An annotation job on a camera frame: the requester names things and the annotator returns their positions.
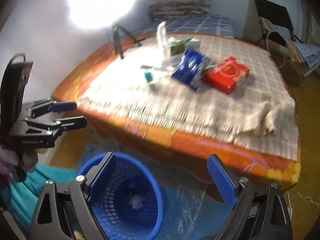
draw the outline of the black tripod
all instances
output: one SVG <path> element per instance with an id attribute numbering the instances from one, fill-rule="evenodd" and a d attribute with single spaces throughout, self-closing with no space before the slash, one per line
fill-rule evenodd
<path id="1" fill-rule="evenodd" d="M 124 27 L 120 26 L 119 24 L 114 24 L 112 26 L 112 31 L 113 31 L 113 41 L 115 43 L 115 49 L 116 49 L 116 54 L 120 54 L 121 59 L 124 59 L 123 56 L 123 50 L 120 42 L 120 35 L 119 35 L 119 29 L 121 29 L 125 34 L 127 34 L 132 40 L 134 44 L 138 44 L 141 46 L 141 41 L 144 41 L 145 38 L 137 40 L 132 34 L 126 30 Z"/>

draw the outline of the red box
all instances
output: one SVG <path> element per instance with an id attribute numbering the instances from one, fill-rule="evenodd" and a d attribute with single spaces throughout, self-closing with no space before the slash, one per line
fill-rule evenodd
<path id="1" fill-rule="evenodd" d="M 202 80 L 208 85 L 230 94 L 249 76 L 249 68 L 229 57 L 215 68 L 204 72 Z"/>

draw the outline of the lamp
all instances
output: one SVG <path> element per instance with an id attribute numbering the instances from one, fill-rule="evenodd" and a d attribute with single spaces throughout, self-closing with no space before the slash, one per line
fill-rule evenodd
<path id="1" fill-rule="evenodd" d="M 140 41 L 120 26 L 116 21 L 126 14 L 135 0 L 68 0 L 70 6 L 70 19 L 81 28 L 97 29 L 111 26 L 116 54 L 124 58 L 120 43 L 119 31 L 127 34 L 134 44 L 141 46 Z"/>

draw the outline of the white cable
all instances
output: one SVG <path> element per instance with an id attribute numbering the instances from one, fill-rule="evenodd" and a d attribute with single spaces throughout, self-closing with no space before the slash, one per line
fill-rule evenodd
<path id="1" fill-rule="evenodd" d="M 268 50 L 268 52 L 269 52 L 269 56 L 270 56 L 270 57 L 271 57 L 271 53 L 270 53 L 268 41 L 269 41 L 269 36 L 270 36 L 271 33 L 279 33 L 279 32 L 278 32 L 278 31 L 271 31 L 271 32 L 268 32 L 268 33 L 267 33 L 266 45 L 267 45 L 267 50 Z M 285 52 L 284 52 L 284 61 L 283 61 L 283 64 L 282 64 L 281 66 L 279 66 L 278 68 L 281 68 L 281 67 L 283 67 L 283 66 L 285 65 L 285 56 L 286 56 L 286 54 L 285 54 Z"/>
<path id="2" fill-rule="evenodd" d="M 303 198 L 303 197 L 301 196 L 300 192 L 297 192 L 296 194 L 294 194 L 294 195 L 290 198 L 289 192 L 287 191 L 287 195 L 288 195 L 288 204 L 287 204 L 287 207 L 289 206 L 290 208 L 291 208 L 291 200 L 294 198 L 295 195 L 299 195 L 299 197 L 300 197 L 301 200 L 310 199 L 310 202 L 311 202 L 312 204 L 315 204 L 315 205 L 317 206 L 315 212 L 313 213 L 313 217 L 316 217 L 316 212 L 318 211 L 318 209 L 319 209 L 319 207 L 320 207 L 320 196 L 317 198 L 318 202 L 314 202 L 311 197 L 305 197 L 305 198 Z"/>

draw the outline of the orange mattress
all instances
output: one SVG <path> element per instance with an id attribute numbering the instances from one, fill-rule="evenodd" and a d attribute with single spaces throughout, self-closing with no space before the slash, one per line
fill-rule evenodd
<path id="1" fill-rule="evenodd" d="M 129 39 L 122 40 L 124 49 L 132 47 Z M 75 101 L 89 87 L 108 65 L 116 59 L 113 43 L 107 43 L 80 63 L 53 91 L 57 101 Z M 300 147 L 298 161 L 246 150 L 212 138 L 206 138 L 169 130 L 162 127 L 119 119 L 112 115 L 83 109 L 73 112 L 84 115 L 89 124 L 105 137 L 110 137 L 126 147 L 135 149 L 155 160 L 170 166 L 188 169 L 198 178 L 211 182 L 206 160 L 210 154 L 217 154 L 223 163 L 239 176 L 248 177 L 254 183 L 268 183 L 276 180 L 281 189 L 298 182 L 300 176 Z"/>

